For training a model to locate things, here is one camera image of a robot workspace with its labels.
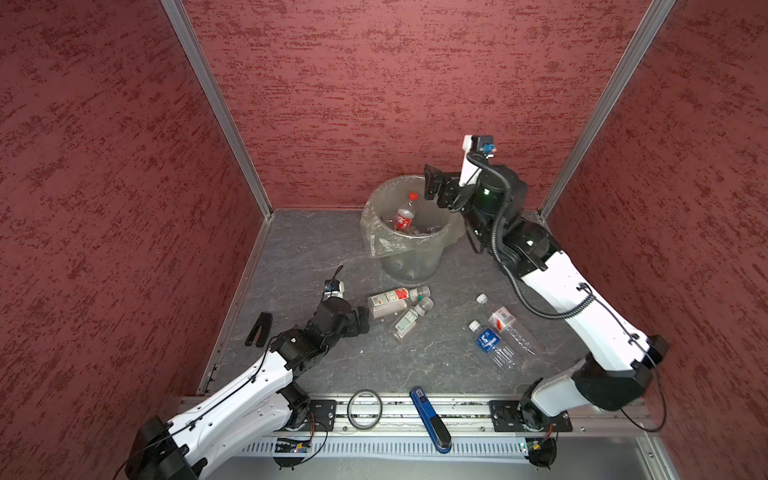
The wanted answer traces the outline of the blue label bottle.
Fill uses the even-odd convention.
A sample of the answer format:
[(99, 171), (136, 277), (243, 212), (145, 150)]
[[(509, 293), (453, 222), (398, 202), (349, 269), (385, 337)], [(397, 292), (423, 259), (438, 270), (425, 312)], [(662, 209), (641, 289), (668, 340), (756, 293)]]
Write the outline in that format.
[(475, 343), (478, 348), (500, 369), (512, 370), (518, 364), (518, 357), (511, 347), (501, 338), (491, 326), (481, 325), (473, 320), (468, 325), (469, 330), (476, 335)]

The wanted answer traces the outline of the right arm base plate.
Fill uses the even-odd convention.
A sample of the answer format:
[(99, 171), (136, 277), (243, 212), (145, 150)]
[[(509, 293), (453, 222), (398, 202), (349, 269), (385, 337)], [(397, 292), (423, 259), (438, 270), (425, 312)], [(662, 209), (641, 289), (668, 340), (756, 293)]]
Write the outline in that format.
[(488, 402), (490, 419), (496, 433), (546, 434), (572, 432), (568, 412), (555, 417), (531, 414), (519, 406), (517, 400), (491, 400)]

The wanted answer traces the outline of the green white label small bottle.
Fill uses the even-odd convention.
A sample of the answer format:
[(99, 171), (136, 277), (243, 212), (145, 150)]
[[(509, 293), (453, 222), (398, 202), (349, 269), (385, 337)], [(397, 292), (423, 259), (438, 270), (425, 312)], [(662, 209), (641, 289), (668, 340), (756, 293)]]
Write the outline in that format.
[(433, 307), (431, 298), (424, 297), (420, 300), (394, 323), (394, 337), (399, 341), (403, 340), (415, 328), (418, 319), (424, 317)]

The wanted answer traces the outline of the red white label square bottle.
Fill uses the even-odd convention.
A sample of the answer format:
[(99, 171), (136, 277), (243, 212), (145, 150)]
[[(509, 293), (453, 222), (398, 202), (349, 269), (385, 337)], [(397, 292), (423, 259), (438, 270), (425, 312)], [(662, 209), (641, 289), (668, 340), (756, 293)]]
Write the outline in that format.
[(406, 311), (410, 306), (430, 296), (431, 290), (428, 286), (398, 287), (369, 297), (367, 306), (371, 316), (378, 319)]

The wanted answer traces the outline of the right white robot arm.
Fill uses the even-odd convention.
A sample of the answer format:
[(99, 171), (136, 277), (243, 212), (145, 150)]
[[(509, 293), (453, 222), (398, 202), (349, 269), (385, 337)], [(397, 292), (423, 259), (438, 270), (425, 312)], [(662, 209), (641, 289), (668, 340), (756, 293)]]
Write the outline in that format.
[(530, 385), (517, 417), (529, 431), (543, 431), (569, 409), (592, 405), (621, 411), (661, 382), (656, 370), (669, 345), (624, 319), (574, 266), (554, 236), (524, 218), (527, 186), (509, 168), (472, 165), (459, 173), (424, 168), (424, 196), (460, 214), (476, 250), (487, 252), (510, 281), (520, 304), (535, 316), (563, 321), (588, 352), (573, 367)]

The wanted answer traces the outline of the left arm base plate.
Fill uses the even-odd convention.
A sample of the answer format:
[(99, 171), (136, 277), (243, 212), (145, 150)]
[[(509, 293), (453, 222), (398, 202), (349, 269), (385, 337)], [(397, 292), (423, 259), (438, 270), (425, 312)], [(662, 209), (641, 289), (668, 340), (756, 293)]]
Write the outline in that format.
[(313, 399), (309, 402), (306, 415), (301, 422), (288, 423), (283, 431), (286, 432), (312, 432), (319, 428), (332, 431), (335, 425), (338, 402), (328, 399)]

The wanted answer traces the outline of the red label cola bottle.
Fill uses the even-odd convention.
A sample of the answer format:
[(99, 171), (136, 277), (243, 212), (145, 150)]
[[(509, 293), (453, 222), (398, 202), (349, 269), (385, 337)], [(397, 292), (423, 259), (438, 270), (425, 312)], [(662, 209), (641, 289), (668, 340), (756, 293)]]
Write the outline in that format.
[(393, 221), (393, 226), (396, 231), (406, 232), (411, 227), (416, 216), (416, 202), (418, 199), (418, 193), (410, 192), (406, 201), (397, 208)]

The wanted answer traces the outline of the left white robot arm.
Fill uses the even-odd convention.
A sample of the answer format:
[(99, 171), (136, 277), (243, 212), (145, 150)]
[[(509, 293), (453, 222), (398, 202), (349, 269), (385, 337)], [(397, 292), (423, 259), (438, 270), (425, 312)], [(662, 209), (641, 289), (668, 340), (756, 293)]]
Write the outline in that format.
[(310, 399), (297, 379), (343, 338), (370, 330), (370, 310), (340, 297), (321, 301), (303, 328), (272, 337), (251, 367), (215, 394), (168, 421), (138, 430), (121, 467), (129, 479), (206, 479), (250, 441), (298, 428)]

